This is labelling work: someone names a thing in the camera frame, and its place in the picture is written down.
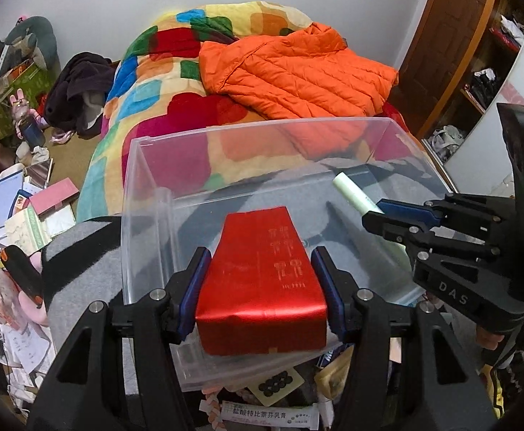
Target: wooden door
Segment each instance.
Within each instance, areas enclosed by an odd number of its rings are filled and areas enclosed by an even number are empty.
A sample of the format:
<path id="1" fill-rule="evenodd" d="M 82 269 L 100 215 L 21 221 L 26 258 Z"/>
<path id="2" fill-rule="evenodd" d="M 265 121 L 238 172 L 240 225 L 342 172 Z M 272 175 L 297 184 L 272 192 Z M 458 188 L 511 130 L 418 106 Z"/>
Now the wooden door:
<path id="1" fill-rule="evenodd" d="M 400 69 L 399 86 L 392 91 L 389 99 L 402 112 L 414 134 L 419 135 L 422 126 L 427 123 L 452 81 L 455 81 L 456 72 L 461 69 L 455 85 L 467 69 L 486 27 L 494 0 L 491 0 L 491 6 L 489 3 L 490 0 L 428 1 Z M 473 41 L 475 46 L 468 57 L 468 49 Z"/>

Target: screw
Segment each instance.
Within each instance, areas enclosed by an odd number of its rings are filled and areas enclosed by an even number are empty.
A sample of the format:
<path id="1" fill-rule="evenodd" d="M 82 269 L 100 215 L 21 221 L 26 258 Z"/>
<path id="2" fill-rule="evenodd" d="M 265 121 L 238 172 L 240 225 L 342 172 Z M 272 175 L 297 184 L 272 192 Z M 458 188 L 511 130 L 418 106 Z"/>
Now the screw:
<path id="1" fill-rule="evenodd" d="M 427 313 L 433 312 L 434 309 L 436 309 L 436 307 L 429 301 L 419 302 L 418 306 L 423 312 Z"/>
<path id="2" fill-rule="evenodd" d="M 362 301 L 370 301 L 373 298 L 372 290 L 368 290 L 367 288 L 359 289 L 356 294 Z"/>
<path id="3" fill-rule="evenodd" d="M 154 301 L 159 301 L 166 296 L 166 292 L 163 288 L 155 288 L 151 291 L 151 298 Z"/>
<path id="4" fill-rule="evenodd" d="M 101 312 L 105 308 L 105 302 L 103 301 L 93 301 L 88 307 L 90 312 Z"/>

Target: pink bunny toy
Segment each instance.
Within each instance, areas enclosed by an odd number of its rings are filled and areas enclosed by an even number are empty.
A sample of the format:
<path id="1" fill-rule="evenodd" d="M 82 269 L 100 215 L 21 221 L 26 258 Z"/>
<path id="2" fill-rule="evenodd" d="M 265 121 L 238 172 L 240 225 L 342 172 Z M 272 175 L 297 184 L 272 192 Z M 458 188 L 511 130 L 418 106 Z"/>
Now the pink bunny toy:
<path id="1" fill-rule="evenodd" d="M 34 117 L 34 120 L 37 122 L 37 125 L 40 129 L 44 129 L 48 126 L 46 120 L 41 117 L 36 110 L 30 108 L 28 100 L 24 98 L 24 92 L 22 89 L 17 90 L 17 97 L 11 95 L 9 97 L 11 103 L 11 116 L 13 117 L 13 125 L 17 129 L 17 136 L 19 139 L 22 139 L 22 134 L 20 132 L 20 122 L 26 118 L 29 114 Z"/>

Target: wooden floor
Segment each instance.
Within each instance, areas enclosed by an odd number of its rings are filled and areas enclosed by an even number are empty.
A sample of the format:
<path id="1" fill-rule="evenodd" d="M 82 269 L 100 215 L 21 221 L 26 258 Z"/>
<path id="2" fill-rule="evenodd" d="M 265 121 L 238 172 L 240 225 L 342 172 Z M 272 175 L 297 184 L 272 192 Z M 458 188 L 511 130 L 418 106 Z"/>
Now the wooden floor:
<path id="1" fill-rule="evenodd" d="M 53 159 L 52 175 L 50 184 L 54 184 L 66 177 L 70 178 L 74 185 L 81 190 L 84 183 L 84 177 L 90 164 L 90 159 L 94 149 L 100 142 L 100 135 L 92 139 L 81 139 L 74 134 L 66 144 L 49 144 L 52 128 L 45 131 L 46 143 Z M 76 213 L 76 204 L 78 200 L 72 202 L 72 210 Z"/>

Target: red box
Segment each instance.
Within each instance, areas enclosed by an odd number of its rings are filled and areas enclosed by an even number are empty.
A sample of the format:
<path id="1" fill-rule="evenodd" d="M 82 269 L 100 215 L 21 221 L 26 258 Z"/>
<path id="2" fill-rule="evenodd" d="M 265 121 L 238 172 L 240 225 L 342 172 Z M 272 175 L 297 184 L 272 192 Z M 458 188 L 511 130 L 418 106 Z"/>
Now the red box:
<path id="1" fill-rule="evenodd" d="M 226 217 L 196 321 L 209 354 L 326 345 L 326 302 L 286 207 Z"/>

